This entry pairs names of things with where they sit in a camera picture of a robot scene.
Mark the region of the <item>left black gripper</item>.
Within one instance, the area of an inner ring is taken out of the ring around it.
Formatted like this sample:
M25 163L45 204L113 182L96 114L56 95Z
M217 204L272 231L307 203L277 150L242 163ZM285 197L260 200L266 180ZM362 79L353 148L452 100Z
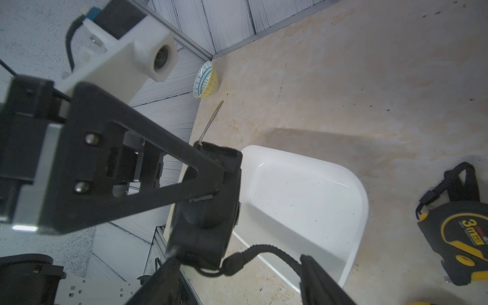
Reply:
M160 188L162 159L197 171ZM221 165L91 83L12 79L1 109L1 222L66 235L218 191Z

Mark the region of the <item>dark grey 5M tape measure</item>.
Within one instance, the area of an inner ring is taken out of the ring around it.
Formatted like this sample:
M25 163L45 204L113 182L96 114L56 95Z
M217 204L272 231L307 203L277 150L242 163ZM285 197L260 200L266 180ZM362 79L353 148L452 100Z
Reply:
M243 155L238 150L208 142L195 142L194 147L223 167L222 186L198 200L185 200L175 205L167 255L176 257L181 264L195 268L205 277L214 278L230 277L258 255L272 253L300 275L301 265L272 245L254 245L225 256L240 213Z

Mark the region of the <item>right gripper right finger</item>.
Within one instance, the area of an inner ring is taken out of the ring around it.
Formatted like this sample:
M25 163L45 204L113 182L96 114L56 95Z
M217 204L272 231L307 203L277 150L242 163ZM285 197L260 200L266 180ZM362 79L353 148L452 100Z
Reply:
M356 305L314 258L310 255L302 255L300 259L303 304Z

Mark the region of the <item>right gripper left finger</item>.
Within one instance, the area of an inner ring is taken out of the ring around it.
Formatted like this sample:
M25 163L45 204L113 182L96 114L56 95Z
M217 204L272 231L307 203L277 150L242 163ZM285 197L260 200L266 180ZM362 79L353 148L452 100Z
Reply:
M176 257L167 259L126 305L176 304L179 295L180 262Z

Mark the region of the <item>black yellow 3m tape measure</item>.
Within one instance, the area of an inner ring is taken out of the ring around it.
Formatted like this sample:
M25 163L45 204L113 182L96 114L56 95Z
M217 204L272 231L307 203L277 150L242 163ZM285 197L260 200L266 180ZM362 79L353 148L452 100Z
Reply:
M451 283L487 280L487 204L480 200L473 165L462 162L444 172L441 183L419 200L415 214Z

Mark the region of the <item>small yellow tape measure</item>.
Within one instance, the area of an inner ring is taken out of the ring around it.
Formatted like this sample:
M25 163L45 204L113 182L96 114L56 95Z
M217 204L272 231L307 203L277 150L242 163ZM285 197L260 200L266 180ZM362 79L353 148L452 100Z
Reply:
M436 304L425 302L425 301L416 301L416 302L410 302L407 305L436 305Z

